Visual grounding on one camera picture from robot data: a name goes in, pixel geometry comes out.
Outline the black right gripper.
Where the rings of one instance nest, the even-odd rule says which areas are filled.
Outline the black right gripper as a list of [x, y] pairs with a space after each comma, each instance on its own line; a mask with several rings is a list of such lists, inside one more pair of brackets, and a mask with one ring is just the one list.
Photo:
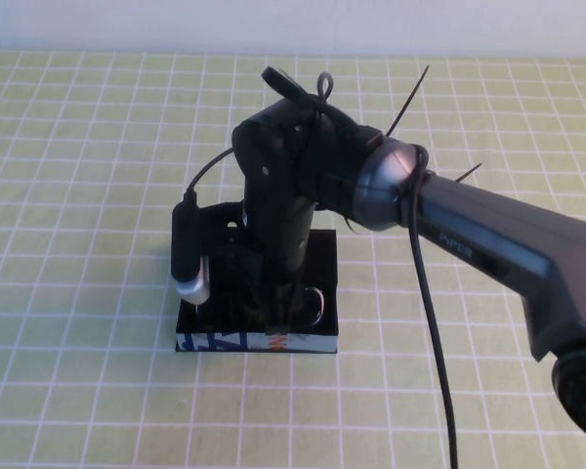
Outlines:
[[305, 311], [301, 271], [314, 203], [300, 195], [294, 169], [298, 152], [287, 146], [306, 139], [312, 119], [279, 100], [239, 123], [232, 132], [235, 159], [244, 176], [243, 241], [261, 258], [266, 290], [266, 333], [287, 334]]

